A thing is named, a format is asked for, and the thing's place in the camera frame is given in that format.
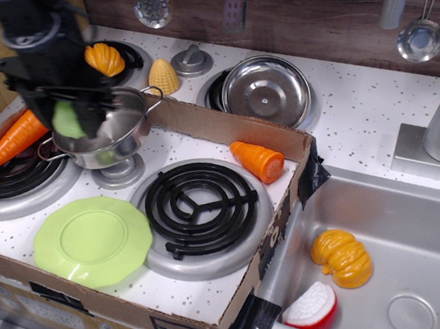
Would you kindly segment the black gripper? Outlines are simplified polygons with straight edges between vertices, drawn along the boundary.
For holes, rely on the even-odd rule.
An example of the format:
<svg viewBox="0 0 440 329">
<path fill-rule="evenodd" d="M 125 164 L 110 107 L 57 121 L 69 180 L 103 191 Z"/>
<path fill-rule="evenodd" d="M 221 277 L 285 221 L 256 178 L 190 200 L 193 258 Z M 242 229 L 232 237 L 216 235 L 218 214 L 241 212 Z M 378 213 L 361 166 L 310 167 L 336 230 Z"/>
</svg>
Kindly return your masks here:
<svg viewBox="0 0 440 329">
<path fill-rule="evenodd" d="M 94 139 L 113 109 L 112 83 L 86 63 L 87 45 L 80 33 L 13 44 L 16 55 L 0 59 L 0 72 L 47 129 L 54 128 L 55 103 L 69 101 L 85 135 Z"/>
</svg>

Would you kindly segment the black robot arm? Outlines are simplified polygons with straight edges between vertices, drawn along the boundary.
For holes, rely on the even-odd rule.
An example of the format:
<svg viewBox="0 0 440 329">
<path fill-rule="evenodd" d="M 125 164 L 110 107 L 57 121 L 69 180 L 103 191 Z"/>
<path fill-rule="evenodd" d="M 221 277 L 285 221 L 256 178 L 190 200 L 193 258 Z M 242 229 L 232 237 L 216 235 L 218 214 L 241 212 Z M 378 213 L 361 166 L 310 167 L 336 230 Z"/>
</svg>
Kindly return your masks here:
<svg viewBox="0 0 440 329">
<path fill-rule="evenodd" d="M 84 58 L 80 17 L 87 13 L 67 0 L 0 0 L 2 42 L 15 53 L 0 59 L 0 72 L 48 129 L 56 103 L 68 101 L 93 139 L 112 108 L 112 83 Z"/>
</svg>

